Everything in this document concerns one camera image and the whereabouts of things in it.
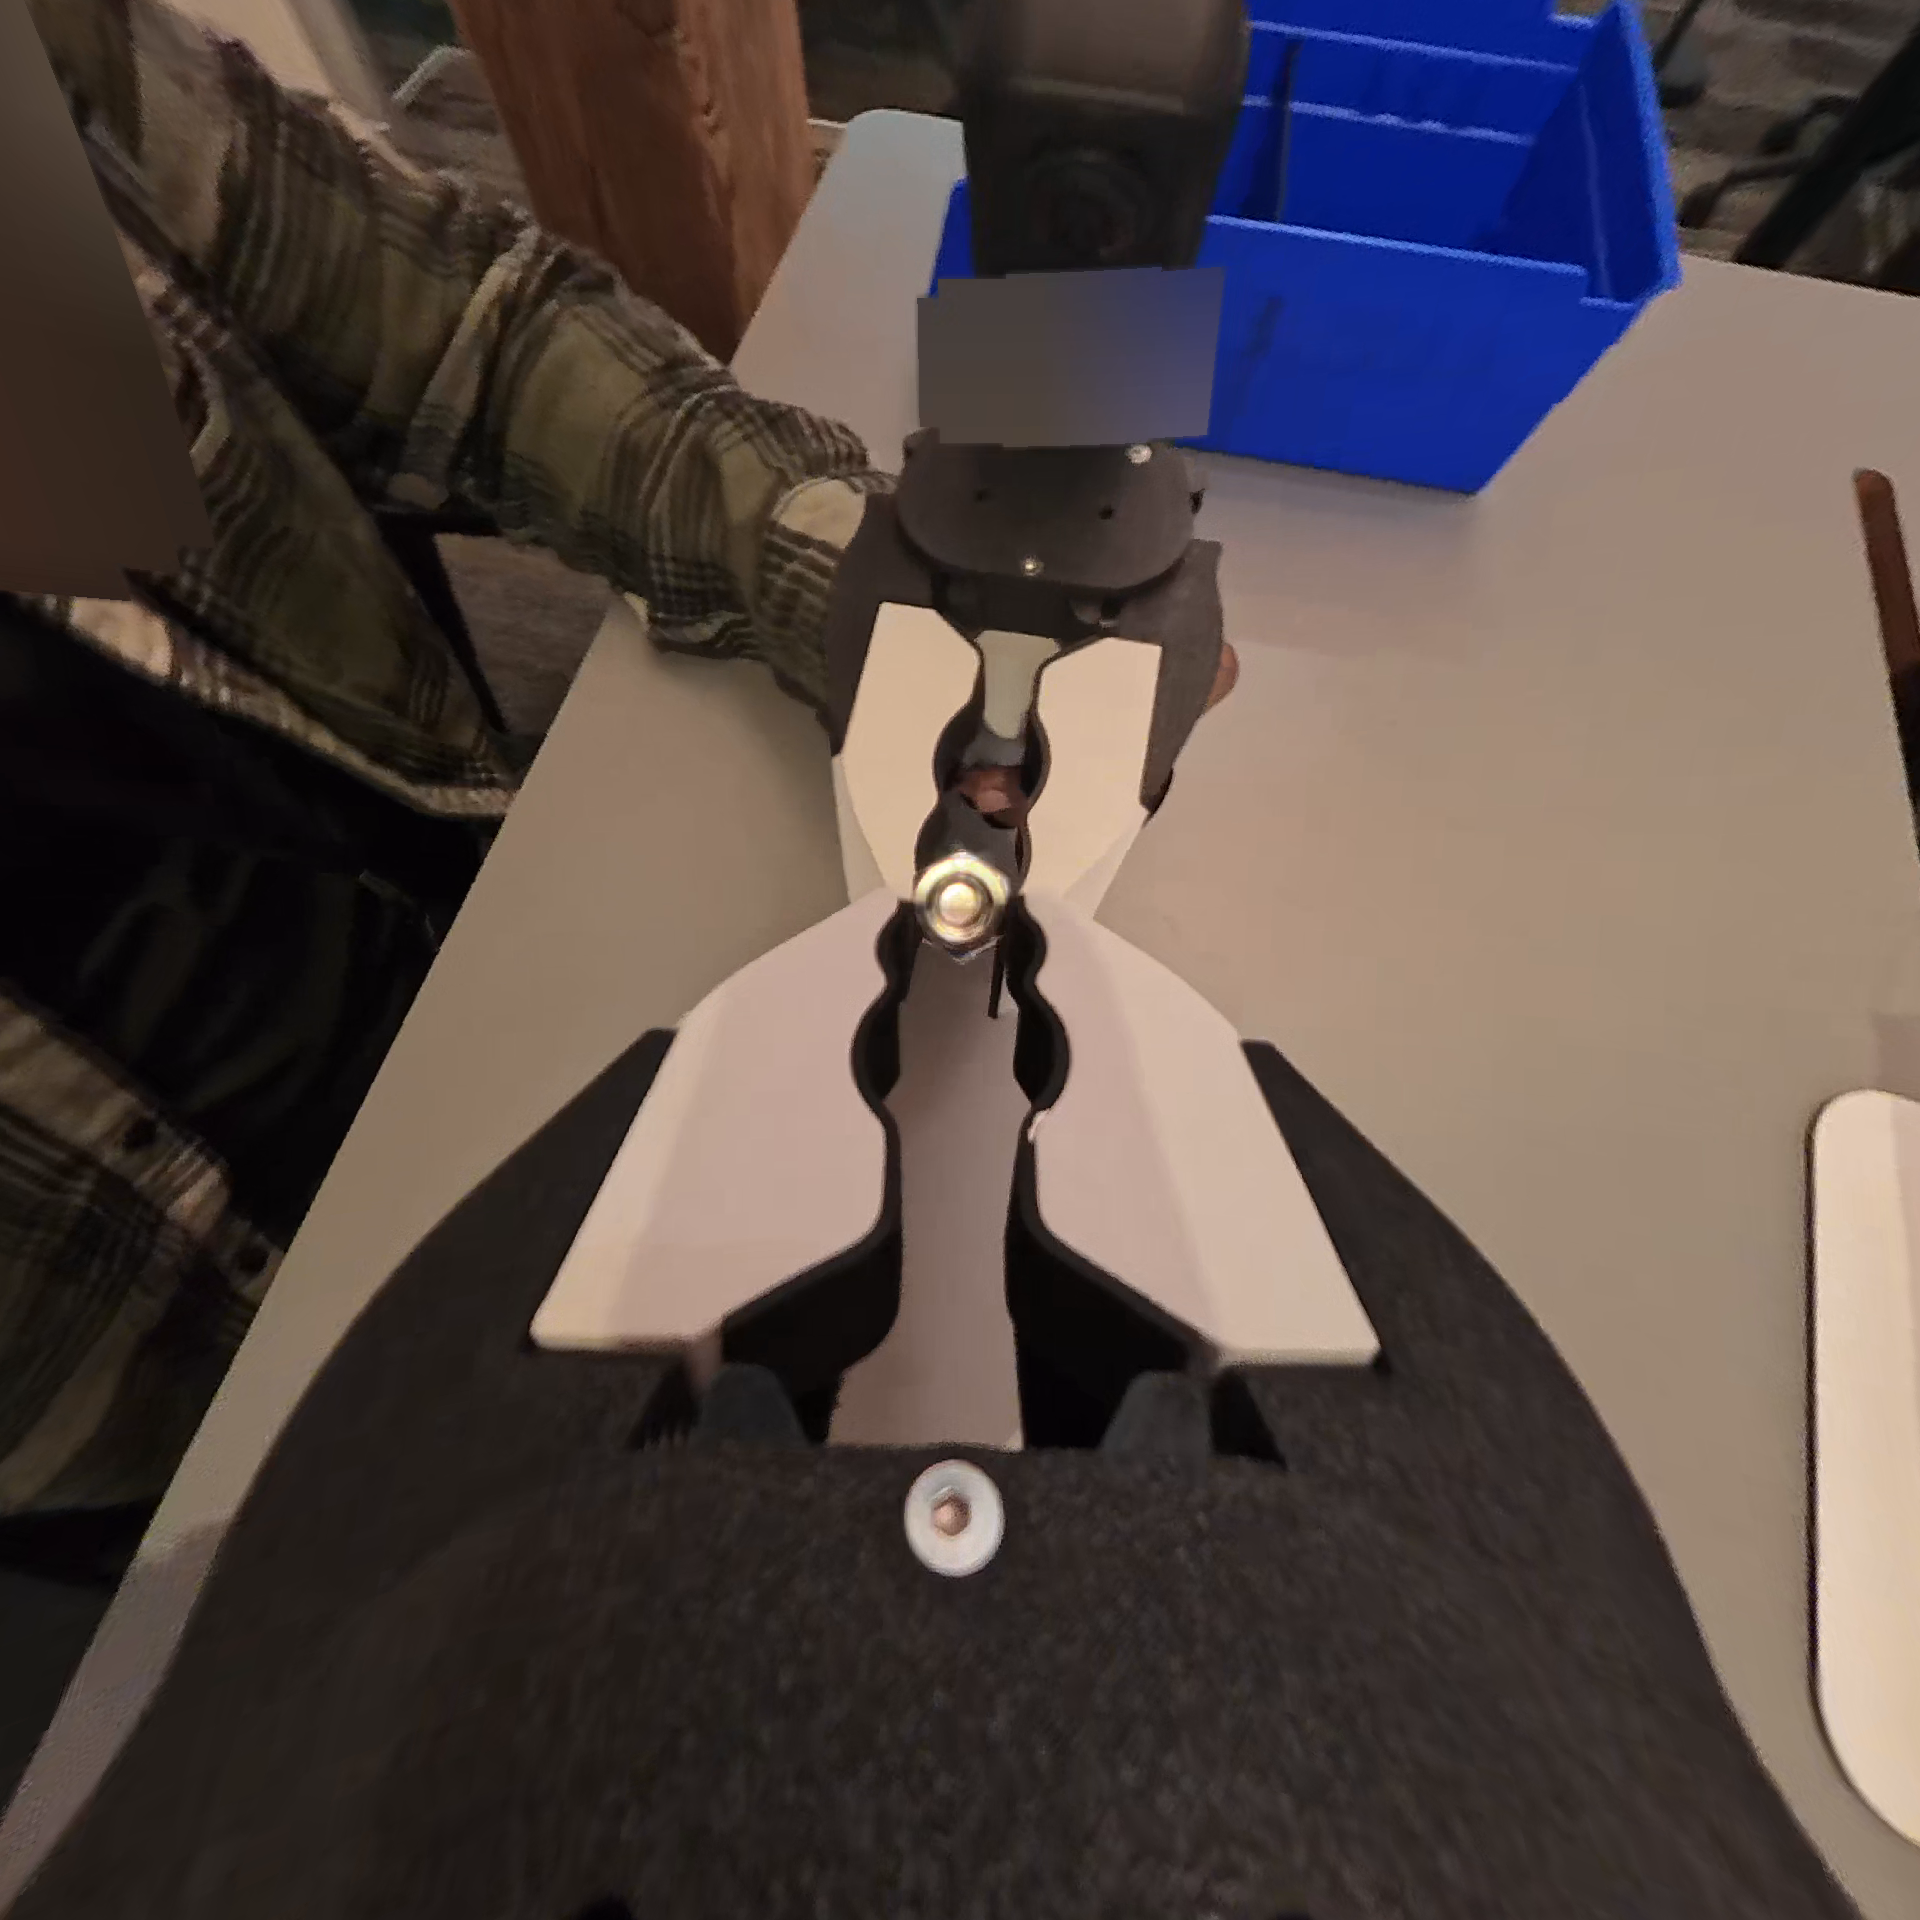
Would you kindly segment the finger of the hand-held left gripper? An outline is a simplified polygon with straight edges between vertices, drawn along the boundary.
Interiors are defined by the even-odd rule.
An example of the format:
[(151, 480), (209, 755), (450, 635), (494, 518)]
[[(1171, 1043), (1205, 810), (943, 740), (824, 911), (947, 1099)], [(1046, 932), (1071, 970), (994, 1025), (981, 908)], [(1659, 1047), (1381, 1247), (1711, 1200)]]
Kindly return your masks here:
[(835, 847), (848, 902), (910, 899), (920, 830), (941, 799), (937, 760), (970, 711), (981, 655), (931, 609), (881, 604), (832, 753)]
[(1146, 641), (1093, 641), (1040, 667), (1027, 714), (1042, 747), (1023, 810), (1027, 894), (1097, 918), (1144, 828), (1158, 679), (1160, 649)]

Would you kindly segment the blue plastic divider bin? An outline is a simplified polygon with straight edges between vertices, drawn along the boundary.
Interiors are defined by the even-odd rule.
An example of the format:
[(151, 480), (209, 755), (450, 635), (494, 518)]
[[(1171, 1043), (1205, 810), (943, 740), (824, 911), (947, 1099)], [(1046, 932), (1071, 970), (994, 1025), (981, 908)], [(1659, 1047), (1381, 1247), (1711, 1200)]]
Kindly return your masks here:
[(1481, 491), (1678, 284), (1631, 4), (966, 4), (918, 422)]

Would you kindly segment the silver hex nut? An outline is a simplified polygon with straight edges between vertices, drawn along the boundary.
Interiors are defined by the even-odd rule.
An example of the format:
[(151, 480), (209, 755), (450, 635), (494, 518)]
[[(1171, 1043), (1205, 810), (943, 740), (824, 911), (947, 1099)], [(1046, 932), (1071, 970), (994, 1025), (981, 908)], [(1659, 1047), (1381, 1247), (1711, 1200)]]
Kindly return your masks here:
[[(974, 878), (991, 896), (991, 912), (970, 929), (950, 929), (938, 919), (937, 894), (952, 876)], [(970, 850), (952, 850), (920, 868), (910, 904), (925, 944), (947, 954), (977, 954), (999, 939), (1010, 899), (1011, 883), (999, 866)]]

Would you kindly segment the person's black t-shirt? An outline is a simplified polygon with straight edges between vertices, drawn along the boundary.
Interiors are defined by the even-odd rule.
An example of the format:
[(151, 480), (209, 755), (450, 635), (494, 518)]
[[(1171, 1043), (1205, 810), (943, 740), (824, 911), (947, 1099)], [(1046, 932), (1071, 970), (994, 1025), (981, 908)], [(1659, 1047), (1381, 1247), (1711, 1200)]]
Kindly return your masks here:
[(489, 844), (5, 598), (5, 983), (205, 1148), (275, 1243)]

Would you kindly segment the white rounded base board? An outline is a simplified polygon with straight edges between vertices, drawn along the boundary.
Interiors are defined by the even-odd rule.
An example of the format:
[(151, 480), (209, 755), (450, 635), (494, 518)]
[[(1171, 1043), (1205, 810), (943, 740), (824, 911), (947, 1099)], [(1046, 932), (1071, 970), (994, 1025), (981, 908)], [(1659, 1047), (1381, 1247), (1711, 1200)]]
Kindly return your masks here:
[(1858, 1798), (1917, 1842), (1917, 1106), (1814, 1119), (1808, 1163), (1814, 1705)]

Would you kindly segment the person's left forearm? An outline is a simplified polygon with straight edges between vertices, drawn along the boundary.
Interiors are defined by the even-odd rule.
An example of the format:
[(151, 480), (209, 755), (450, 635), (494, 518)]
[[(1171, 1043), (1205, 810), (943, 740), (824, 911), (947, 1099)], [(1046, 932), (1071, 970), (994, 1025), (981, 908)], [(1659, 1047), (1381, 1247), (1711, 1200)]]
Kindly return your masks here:
[(273, 390), (370, 491), (462, 500), (824, 714), (832, 586), (890, 490), (842, 424), (738, 385), (528, 214), (426, 175), (161, 4), (138, 62), (155, 214)]

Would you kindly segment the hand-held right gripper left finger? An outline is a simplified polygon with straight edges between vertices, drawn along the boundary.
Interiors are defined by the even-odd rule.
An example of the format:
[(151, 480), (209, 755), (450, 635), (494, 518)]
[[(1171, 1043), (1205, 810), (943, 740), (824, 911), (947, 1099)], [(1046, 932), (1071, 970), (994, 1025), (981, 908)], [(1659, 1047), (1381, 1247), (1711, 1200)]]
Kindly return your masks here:
[(850, 904), (686, 1016), (534, 1310), (542, 1352), (842, 1375), (880, 1344), (898, 1180), (857, 1043), (890, 1008), (895, 912)]

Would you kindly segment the person's plaid shirt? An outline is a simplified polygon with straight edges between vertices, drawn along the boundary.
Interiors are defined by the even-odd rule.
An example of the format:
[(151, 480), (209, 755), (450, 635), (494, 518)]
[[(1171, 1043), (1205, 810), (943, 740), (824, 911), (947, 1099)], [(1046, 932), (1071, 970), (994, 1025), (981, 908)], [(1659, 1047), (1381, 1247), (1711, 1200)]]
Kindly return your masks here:
[[(499, 794), (442, 816), (307, 755), (495, 835)], [(5, 1520), (155, 1503), (287, 1243), (238, 1215), (205, 1148), (5, 983)]]

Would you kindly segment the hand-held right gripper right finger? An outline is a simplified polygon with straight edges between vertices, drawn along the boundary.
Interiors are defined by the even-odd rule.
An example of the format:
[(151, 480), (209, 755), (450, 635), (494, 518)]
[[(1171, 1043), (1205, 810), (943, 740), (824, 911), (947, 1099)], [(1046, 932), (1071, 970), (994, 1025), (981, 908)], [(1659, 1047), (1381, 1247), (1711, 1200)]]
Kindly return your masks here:
[(1069, 902), (1021, 902), (1019, 1089), (1042, 1256), (1121, 1331), (1208, 1372), (1378, 1359), (1234, 1022)]

